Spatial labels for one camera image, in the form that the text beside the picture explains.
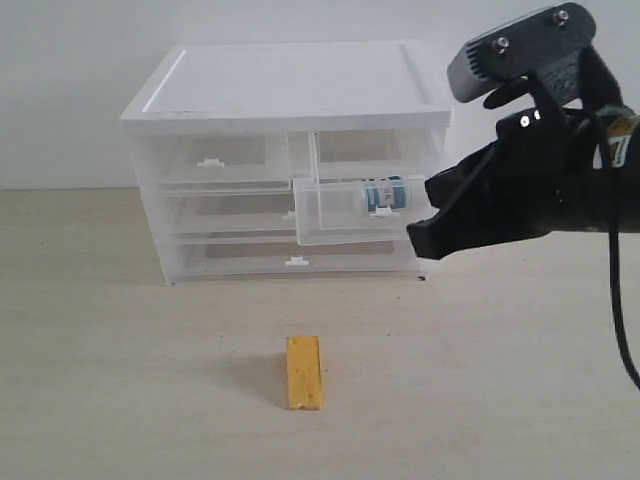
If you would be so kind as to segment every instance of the yellow block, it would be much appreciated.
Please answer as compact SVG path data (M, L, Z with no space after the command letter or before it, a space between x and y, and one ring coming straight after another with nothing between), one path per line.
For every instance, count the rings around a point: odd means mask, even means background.
M318 337L287 339L287 379L289 408L320 410L322 408L322 374Z

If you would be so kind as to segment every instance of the plastic drawer unit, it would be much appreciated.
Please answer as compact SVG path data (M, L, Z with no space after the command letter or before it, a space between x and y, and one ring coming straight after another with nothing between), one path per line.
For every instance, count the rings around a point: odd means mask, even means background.
M445 99L412 41L174 48L121 118L168 282L417 269Z

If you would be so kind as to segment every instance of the wooden table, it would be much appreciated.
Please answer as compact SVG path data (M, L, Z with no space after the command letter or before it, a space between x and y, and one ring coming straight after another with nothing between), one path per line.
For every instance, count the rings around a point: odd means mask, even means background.
M640 355L640 236L623 239ZM167 287L133 190L0 194L0 478L636 479L606 236ZM286 410L319 335L325 409Z

